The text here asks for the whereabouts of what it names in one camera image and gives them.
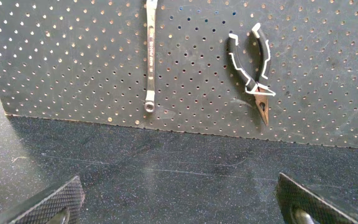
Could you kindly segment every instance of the perforated board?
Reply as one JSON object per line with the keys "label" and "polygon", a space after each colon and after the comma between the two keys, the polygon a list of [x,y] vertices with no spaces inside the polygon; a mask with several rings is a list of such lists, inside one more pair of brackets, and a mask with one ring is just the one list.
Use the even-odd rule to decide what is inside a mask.
{"label": "perforated board", "polygon": [[[358,1],[159,0],[156,110],[147,86],[145,1],[0,1],[7,113],[358,147]],[[255,75],[270,41],[270,124],[228,60],[228,33]]]}

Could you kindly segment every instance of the silver wrench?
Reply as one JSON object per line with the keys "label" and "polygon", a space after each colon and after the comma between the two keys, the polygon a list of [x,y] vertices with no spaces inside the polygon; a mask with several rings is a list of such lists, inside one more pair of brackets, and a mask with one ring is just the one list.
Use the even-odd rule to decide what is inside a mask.
{"label": "silver wrench", "polygon": [[146,93],[146,102],[144,105],[144,109],[152,113],[155,109],[154,106],[154,53],[155,53],[155,11],[157,10],[157,1],[158,0],[147,0],[146,8],[147,8],[147,93]]}

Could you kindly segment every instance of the hand tool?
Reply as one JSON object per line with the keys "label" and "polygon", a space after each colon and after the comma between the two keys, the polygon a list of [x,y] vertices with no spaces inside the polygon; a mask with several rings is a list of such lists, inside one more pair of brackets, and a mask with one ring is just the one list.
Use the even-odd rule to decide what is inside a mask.
{"label": "hand tool", "polygon": [[155,11],[157,10],[158,0],[147,0],[147,93],[144,108],[147,112],[154,111],[154,53],[155,53]]}
{"label": "hand tool", "polygon": [[240,77],[246,83],[246,93],[255,95],[255,103],[258,107],[260,116],[264,121],[265,125],[269,125],[269,101],[268,96],[275,96],[276,93],[270,90],[267,86],[267,80],[269,78],[270,70],[270,49],[269,49],[269,40],[266,38],[262,29],[260,28],[260,23],[257,23],[252,28],[252,33],[255,35],[258,40],[258,45],[260,49],[260,64],[259,74],[256,77],[256,81],[244,70],[244,67],[241,65],[239,60],[239,37],[236,34],[229,34],[229,55],[233,62],[234,68],[237,71],[241,72]]}

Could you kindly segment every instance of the black handle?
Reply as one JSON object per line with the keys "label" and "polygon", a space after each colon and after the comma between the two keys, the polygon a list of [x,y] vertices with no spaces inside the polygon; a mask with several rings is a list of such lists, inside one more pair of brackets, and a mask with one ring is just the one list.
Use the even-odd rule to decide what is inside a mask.
{"label": "black handle", "polygon": [[260,49],[260,67],[259,67],[259,76],[258,82],[263,85],[268,85],[269,71],[270,71],[270,48],[269,40],[266,38],[266,35],[260,28],[260,23],[257,23],[252,28],[252,33],[255,35],[258,40],[258,45]]}
{"label": "black handle", "polygon": [[229,37],[229,57],[233,62],[234,68],[239,71],[239,75],[245,82],[246,88],[248,89],[248,91],[251,91],[257,84],[255,80],[246,72],[239,60],[239,37],[236,34],[229,34]]}

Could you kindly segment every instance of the work surface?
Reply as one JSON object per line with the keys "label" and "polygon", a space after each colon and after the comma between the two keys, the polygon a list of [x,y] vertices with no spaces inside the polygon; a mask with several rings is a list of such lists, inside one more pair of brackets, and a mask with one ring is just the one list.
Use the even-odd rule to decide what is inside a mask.
{"label": "work surface", "polygon": [[358,149],[4,116],[0,212],[81,177],[80,223],[283,223],[286,172],[358,206]]}

